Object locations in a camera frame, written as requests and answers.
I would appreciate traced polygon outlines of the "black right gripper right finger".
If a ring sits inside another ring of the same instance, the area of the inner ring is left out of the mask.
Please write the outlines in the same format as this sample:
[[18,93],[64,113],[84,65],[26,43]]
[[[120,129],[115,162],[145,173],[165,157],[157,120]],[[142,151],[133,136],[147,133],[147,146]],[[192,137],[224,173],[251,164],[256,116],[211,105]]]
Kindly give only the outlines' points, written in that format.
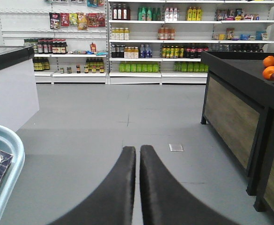
[[234,225],[187,191],[151,145],[141,146],[140,193],[145,225]]

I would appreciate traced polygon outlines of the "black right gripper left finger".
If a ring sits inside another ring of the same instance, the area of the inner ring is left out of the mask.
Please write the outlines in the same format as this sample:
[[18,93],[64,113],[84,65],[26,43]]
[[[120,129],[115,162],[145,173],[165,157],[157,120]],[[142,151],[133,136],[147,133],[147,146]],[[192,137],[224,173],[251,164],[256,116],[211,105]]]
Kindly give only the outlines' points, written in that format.
[[52,225],[130,225],[135,195],[136,150],[125,146],[100,185]]

